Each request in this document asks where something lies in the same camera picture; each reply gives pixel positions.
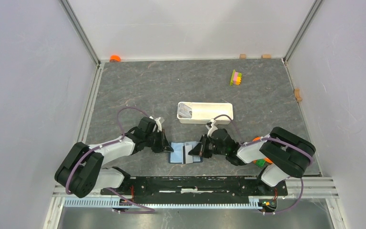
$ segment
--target green block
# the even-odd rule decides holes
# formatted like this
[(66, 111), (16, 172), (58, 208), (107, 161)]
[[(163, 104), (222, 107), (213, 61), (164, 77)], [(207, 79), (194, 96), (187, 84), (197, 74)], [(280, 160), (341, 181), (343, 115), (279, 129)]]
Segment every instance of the green block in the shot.
[(264, 159), (256, 160), (256, 165), (259, 166), (260, 168), (262, 168), (265, 163), (266, 161)]
[(230, 86), (232, 86), (232, 84), (234, 83), (234, 75), (235, 75), (235, 70), (232, 72), (231, 82), (229, 83)]

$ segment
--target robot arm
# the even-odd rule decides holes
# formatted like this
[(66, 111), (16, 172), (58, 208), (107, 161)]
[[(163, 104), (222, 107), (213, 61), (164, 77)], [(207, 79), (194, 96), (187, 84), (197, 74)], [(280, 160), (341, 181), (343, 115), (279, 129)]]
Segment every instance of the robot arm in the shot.
[[(210, 158), (212, 154), (225, 155), (225, 158), (236, 166), (246, 165), (254, 160), (269, 158), (273, 164), (260, 173), (258, 179), (269, 187), (276, 186), (288, 177), (301, 178), (311, 163), (315, 147), (308, 141), (280, 128), (275, 127), (270, 134), (259, 142), (239, 144), (235, 142), (227, 130), (218, 129), (215, 120), (206, 125), (207, 135), (203, 135), (200, 143), (189, 152), (190, 155)], [(307, 157), (287, 145), (295, 146), (307, 153)]]
[(82, 142), (76, 143), (55, 173), (55, 180), (65, 187), (72, 169), (80, 158), (90, 149), (98, 147), (82, 161), (81, 165), (78, 165), (71, 178), (69, 190), (82, 198), (93, 189), (119, 187), (124, 180), (124, 172), (119, 168), (102, 169), (102, 165), (122, 156), (133, 155), (144, 147), (150, 147), (155, 153), (173, 152), (162, 129), (162, 123), (161, 117), (156, 119), (144, 117), (137, 127), (125, 134), (124, 138), (120, 136), (108, 142), (89, 146)]

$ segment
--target folded cloth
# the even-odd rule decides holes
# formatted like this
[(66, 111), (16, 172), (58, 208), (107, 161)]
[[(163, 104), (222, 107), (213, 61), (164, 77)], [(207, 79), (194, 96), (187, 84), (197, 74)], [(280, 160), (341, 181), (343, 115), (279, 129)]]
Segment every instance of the folded cloth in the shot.
[(172, 142), (173, 152), (169, 155), (169, 163), (190, 164), (203, 162), (202, 157), (188, 154), (197, 144), (198, 142)]

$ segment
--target cable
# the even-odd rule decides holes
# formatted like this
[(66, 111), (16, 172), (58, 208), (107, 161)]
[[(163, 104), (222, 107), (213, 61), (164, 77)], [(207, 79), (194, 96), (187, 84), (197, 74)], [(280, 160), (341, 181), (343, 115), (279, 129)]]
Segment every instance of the cable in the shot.
[(146, 113), (145, 111), (143, 111), (143, 110), (141, 110), (141, 109), (139, 109), (139, 108), (137, 108), (137, 107), (127, 106), (127, 107), (124, 107), (123, 109), (119, 110), (119, 111), (117, 112), (117, 125), (119, 126), (119, 128), (120, 128), (120, 130), (121, 130), (121, 133), (122, 133), (121, 138), (120, 138), (120, 139), (117, 139), (117, 140), (114, 140), (114, 141), (111, 141), (111, 142), (107, 142), (107, 143), (105, 143), (105, 144), (103, 144), (103, 145), (100, 145), (100, 146), (93, 147), (92, 149), (90, 149), (88, 152), (86, 152), (86, 153), (85, 153), (85, 154), (84, 154), (84, 155), (79, 159), (79, 161), (78, 161), (78, 162), (75, 164), (75, 166), (73, 167), (73, 169), (72, 169), (72, 171), (71, 171), (71, 173), (70, 173), (70, 175), (69, 175), (69, 177), (68, 177), (67, 183), (66, 183), (66, 185), (65, 185), (65, 192), (66, 192), (66, 194), (68, 194), (68, 195), (72, 194), (72, 193), (69, 191), (69, 186), (70, 186), (70, 184), (71, 184), (72, 177), (73, 177), (73, 175), (75, 174), (75, 171), (76, 171), (76, 169), (78, 168), (78, 166), (82, 163), (82, 161), (83, 161), (87, 156), (89, 156), (89, 154), (91, 154), (93, 151), (98, 150), (98, 149), (101, 149), (101, 148), (103, 148), (103, 147), (106, 147), (106, 146), (110, 146), (110, 145), (113, 145), (113, 144), (119, 143), (119, 142), (121, 142), (121, 141), (124, 139), (124, 137), (125, 137), (125, 131), (124, 131), (124, 128), (121, 126), (121, 123), (120, 123), (120, 120), (119, 120), (119, 116), (120, 116), (120, 112), (121, 112), (121, 111), (123, 111), (123, 110), (126, 110), (126, 109), (133, 109), (133, 110), (137, 110), (137, 111), (139, 111), (139, 112), (143, 113), (146, 117), (148, 117), (148, 115), (147, 115), (147, 113)]
[(227, 117), (229, 120), (231, 120), (231, 123), (232, 123), (232, 125), (234, 126), (235, 131), (238, 133), (239, 139), (241, 139), (241, 141), (242, 141), (241, 132), (239, 132), (239, 128), (236, 126), (236, 123), (234, 122), (234, 120), (233, 120), (230, 116), (228, 116), (228, 115), (226, 115), (226, 114), (220, 114), (219, 116), (215, 117), (215, 118), (214, 118), (214, 120), (217, 120), (217, 118), (222, 117), (222, 116), (225, 116), (225, 117)]
[[(233, 119), (231, 119), (231, 117), (227, 116), (226, 114), (220, 114), (220, 115), (218, 115), (217, 117), (215, 117), (215, 118), (214, 118), (214, 120), (215, 120), (215, 119), (217, 119), (217, 118), (219, 118), (219, 117), (222, 117), (222, 116), (228, 117), (228, 118), (229, 118), (229, 120), (231, 120), (232, 125), (234, 125), (235, 130), (236, 130), (236, 132), (237, 132), (237, 133), (238, 133), (238, 135), (239, 135), (239, 138), (240, 138), (240, 139), (242, 139), (242, 137), (241, 137), (241, 133), (239, 132), (239, 129), (238, 129), (238, 127), (236, 126), (236, 123), (233, 121)], [(285, 142), (285, 141), (282, 141), (282, 140), (280, 140), (280, 139), (277, 139), (277, 138), (272, 138), (272, 137), (263, 137), (263, 138), (260, 138), (259, 140), (252, 141), (252, 142), (248, 142), (248, 143), (246, 143), (246, 144), (243, 144), (243, 143), (239, 142), (239, 145), (240, 145), (240, 146), (250, 146), (250, 145), (256, 144), (256, 143), (261, 142), (261, 141), (272, 141), (272, 142), (277, 142), (277, 143), (280, 143), (280, 144), (282, 144), (282, 145), (285, 145), (286, 147), (289, 147), (289, 148), (291, 148), (291, 149), (293, 149), (293, 150), (298, 151), (299, 153), (301, 153), (302, 155), (304, 155), (305, 157), (307, 157), (307, 158), (309, 159), (309, 165), (308, 165), (308, 166), (310, 166), (310, 165), (313, 163), (313, 161), (314, 161), (314, 159), (311, 157), (311, 155), (309, 155), (308, 153), (306, 153), (304, 150), (302, 150), (302, 149), (300, 149), (300, 148), (298, 148), (298, 147), (296, 147), (296, 146), (294, 146), (294, 145), (292, 145), (292, 144), (290, 144), (290, 143), (287, 143), (287, 142)]]
[(114, 190), (113, 188), (107, 187), (106, 189), (111, 191), (112, 193), (116, 194), (118, 197), (120, 197), (121, 199), (127, 201), (128, 203), (130, 203), (134, 206), (137, 206), (139, 208), (143, 208), (143, 209), (148, 210), (148, 211), (118, 211), (118, 213), (120, 213), (120, 214), (149, 214), (149, 213), (154, 213), (155, 212), (155, 209), (153, 209), (153, 208), (145, 207), (143, 205), (134, 203), (134, 202), (130, 201), (129, 199), (126, 199), (125, 197), (120, 195), (118, 192), (116, 192), (116, 190)]
[(278, 192), (277, 192), (277, 188), (275, 188), (273, 201), (275, 201), (277, 198), (278, 198)]
[(275, 211), (275, 212), (264, 212), (263, 214), (267, 214), (267, 215), (275, 215), (275, 214), (278, 214), (278, 213), (283, 213), (283, 212), (286, 212), (286, 211), (289, 211), (293, 208), (295, 208), (295, 206), (298, 205), (299, 201), (301, 200), (301, 197), (302, 197), (302, 194), (304, 192), (304, 181), (302, 180), (302, 178), (299, 178), (301, 180), (301, 192), (299, 193), (299, 197), (298, 199), (295, 201), (295, 203), (293, 205), (291, 205), (290, 207), (286, 208), (286, 209), (283, 209), (283, 210), (280, 210), (280, 211)]

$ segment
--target pink block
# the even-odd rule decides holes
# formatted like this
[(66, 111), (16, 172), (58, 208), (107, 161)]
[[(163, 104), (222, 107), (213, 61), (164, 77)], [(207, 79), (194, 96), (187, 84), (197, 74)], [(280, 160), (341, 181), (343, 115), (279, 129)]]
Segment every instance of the pink block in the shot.
[(238, 73), (235, 72), (235, 74), (234, 74), (234, 81), (236, 82), (237, 80), (238, 80)]

